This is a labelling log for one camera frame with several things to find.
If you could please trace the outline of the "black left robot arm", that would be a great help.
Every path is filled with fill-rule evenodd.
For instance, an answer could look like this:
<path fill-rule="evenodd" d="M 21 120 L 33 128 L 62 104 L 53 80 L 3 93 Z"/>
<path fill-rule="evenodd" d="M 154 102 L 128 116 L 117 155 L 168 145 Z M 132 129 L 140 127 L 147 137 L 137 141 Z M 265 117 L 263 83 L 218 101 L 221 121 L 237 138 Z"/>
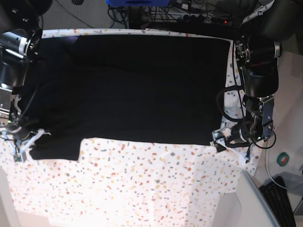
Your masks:
<path fill-rule="evenodd" d="M 248 16 L 236 17 L 232 44 L 235 84 L 222 89 L 216 100 L 236 91 L 242 116 L 239 119 L 230 117 L 222 107 L 219 108 L 233 126 L 229 136 L 222 130 L 212 133 L 218 152 L 250 148 L 259 141 L 275 137 L 273 109 L 274 93 L 279 86 L 277 62 L 282 54 L 282 42 L 293 35 L 302 18 L 300 0 L 274 0 Z"/>

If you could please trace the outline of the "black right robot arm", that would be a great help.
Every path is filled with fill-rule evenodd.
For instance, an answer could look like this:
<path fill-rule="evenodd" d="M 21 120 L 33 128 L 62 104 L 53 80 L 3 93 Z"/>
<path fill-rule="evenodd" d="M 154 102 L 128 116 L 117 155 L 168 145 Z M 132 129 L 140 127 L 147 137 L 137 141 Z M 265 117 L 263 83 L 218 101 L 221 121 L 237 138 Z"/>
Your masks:
<path fill-rule="evenodd" d="M 20 88 L 30 64 L 36 60 L 42 39 L 42 16 L 51 0 L 2 0 L 0 2 L 0 127 L 16 141 L 29 136 L 19 108 Z"/>

